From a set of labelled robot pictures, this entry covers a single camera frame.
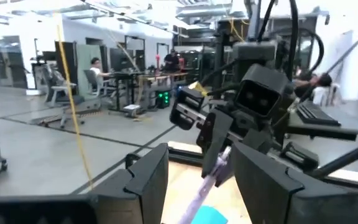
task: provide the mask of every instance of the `glass wall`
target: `glass wall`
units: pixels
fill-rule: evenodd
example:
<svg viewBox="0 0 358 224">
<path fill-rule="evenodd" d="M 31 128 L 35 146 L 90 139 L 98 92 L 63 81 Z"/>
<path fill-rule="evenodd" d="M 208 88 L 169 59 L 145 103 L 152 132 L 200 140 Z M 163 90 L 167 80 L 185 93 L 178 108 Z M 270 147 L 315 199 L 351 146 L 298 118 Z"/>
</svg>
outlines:
<svg viewBox="0 0 358 224">
<path fill-rule="evenodd" d="M 0 85 L 27 88 L 19 36 L 0 37 Z"/>
</svg>

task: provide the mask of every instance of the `wooden table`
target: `wooden table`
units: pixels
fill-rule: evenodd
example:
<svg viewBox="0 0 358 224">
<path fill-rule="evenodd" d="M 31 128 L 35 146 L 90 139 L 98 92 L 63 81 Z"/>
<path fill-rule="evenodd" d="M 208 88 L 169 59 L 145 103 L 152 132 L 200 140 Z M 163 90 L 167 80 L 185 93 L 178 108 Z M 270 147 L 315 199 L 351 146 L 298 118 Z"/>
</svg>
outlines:
<svg viewBox="0 0 358 224">
<path fill-rule="evenodd" d="M 168 142 L 168 145 L 176 149 L 201 152 L 201 149 L 194 145 L 171 141 Z M 175 224 L 179 221 L 202 182 L 199 167 L 176 162 L 169 163 L 168 189 L 162 215 L 163 223 Z M 204 205 L 217 209 L 229 220 L 229 223 L 252 224 L 234 177 L 219 188 L 214 187 L 204 201 Z"/>
</svg>

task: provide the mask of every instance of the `laboratory room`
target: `laboratory room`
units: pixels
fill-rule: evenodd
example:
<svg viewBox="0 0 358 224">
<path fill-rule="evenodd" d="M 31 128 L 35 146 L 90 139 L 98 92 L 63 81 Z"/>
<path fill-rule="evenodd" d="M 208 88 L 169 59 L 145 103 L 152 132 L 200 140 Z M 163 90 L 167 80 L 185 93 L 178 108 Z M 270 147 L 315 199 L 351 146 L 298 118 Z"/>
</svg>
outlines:
<svg viewBox="0 0 358 224">
<path fill-rule="evenodd" d="M 358 2 L 0 0 L 0 223 L 358 224 Z"/>
</svg>

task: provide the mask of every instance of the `blue object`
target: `blue object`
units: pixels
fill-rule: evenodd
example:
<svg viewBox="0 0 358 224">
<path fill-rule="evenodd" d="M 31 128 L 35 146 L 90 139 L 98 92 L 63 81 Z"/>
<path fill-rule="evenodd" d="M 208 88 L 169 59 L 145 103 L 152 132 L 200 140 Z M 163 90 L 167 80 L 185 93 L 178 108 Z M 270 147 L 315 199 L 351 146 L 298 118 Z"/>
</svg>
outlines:
<svg viewBox="0 0 358 224">
<path fill-rule="evenodd" d="M 201 206 L 191 224 L 226 224 L 227 219 L 215 208 Z"/>
</svg>

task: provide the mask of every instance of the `keyboard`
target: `keyboard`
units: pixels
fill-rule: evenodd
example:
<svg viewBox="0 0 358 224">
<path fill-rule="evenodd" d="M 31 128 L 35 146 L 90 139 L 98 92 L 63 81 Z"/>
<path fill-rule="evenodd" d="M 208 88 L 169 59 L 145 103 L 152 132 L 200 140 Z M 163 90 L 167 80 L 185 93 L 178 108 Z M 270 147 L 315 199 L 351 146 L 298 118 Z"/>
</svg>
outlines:
<svg viewBox="0 0 358 224">
<path fill-rule="evenodd" d="M 322 111 L 318 105 L 315 105 L 312 102 L 304 102 L 300 104 L 296 113 L 305 124 L 319 124 L 337 127 L 341 126 L 337 120 L 330 117 L 328 114 Z"/>
</svg>

